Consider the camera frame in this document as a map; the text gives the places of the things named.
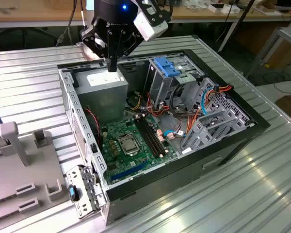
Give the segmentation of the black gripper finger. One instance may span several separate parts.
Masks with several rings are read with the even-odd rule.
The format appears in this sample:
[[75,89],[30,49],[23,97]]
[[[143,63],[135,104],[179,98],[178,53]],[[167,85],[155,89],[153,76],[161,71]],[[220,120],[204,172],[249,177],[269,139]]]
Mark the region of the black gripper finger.
[[108,44],[102,40],[96,32],[94,25],[91,25],[80,32],[83,44],[96,56],[105,60],[109,72],[113,71],[113,58],[109,55]]
[[130,55],[140,44],[144,38],[137,31],[129,32],[122,30],[119,37],[112,44],[112,72],[117,70],[117,61],[123,55]]

